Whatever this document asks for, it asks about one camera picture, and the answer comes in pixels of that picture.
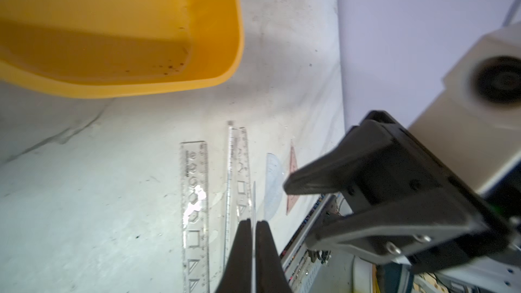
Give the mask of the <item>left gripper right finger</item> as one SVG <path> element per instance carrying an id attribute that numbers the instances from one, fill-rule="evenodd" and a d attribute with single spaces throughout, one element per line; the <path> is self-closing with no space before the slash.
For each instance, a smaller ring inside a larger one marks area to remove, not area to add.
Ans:
<path id="1" fill-rule="evenodd" d="M 256 224 L 256 292 L 292 293 L 267 221 Z"/>

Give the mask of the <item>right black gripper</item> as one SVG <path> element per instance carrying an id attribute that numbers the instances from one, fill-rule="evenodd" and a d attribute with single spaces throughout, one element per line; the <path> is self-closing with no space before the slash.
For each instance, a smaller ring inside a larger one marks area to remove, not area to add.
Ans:
<path id="1" fill-rule="evenodd" d="M 514 228 L 388 113 L 373 111 L 329 153 L 284 183 L 288 195 L 347 186 L 353 214 L 310 232 L 312 250 L 342 250 L 377 265 L 403 257 L 414 273 L 480 257 L 514 263 Z"/>

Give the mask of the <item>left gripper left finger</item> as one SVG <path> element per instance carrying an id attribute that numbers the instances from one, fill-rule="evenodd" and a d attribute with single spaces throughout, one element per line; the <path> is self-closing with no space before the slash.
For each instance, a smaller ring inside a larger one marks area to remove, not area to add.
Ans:
<path id="1" fill-rule="evenodd" d="M 252 290 L 252 225 L 240 221 L 225 271 L 216 293 L 250 293 Z"/>

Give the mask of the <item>clear stencil straight ruler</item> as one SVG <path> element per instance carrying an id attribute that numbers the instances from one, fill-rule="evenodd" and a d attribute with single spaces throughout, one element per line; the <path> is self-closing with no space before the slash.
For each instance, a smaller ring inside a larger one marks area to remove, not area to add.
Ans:
<path id="1" fill-rule="evenodd" d="M 180 144 L 180 171 L 184 291 L 210 292 L 206 142 Z"/>

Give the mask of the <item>clear thin straight ruler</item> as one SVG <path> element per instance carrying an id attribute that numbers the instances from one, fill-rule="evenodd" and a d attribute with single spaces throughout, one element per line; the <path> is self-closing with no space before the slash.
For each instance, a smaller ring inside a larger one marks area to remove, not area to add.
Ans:
<path id="1" fill-rule="evenodd" d="M 225 227 L 224 227 L 224 247 L 223 247 L 223 271 L 227 266 L 231 239 L 231 183 L 233 176 L 233 155 L 234 155 L 234 127 L 233 122 L 228 121 L 228 142 L 227 142 L 227 181 L 225 191 Z"/>

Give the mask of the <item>yellow plastic storage box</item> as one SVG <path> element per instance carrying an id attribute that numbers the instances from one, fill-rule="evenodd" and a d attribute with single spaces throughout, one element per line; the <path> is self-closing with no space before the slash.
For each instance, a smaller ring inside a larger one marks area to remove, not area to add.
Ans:
<path id="1" fill-rule="evenodd" d="M 1 79 L 55 96 L 213 87 L 243 50 L 240 0 L 1 0 Z"/>

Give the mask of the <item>clear blue triangle ruler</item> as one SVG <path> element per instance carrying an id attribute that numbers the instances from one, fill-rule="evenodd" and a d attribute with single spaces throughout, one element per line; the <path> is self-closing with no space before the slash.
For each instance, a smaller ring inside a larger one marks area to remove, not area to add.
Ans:
<path id="1" fill-rule="evenodd" d="M 256 292 L 256 183 L 253 182 L 251 191 L 251 225 L 252 225 L 252 278 L 251 293 Z"/>

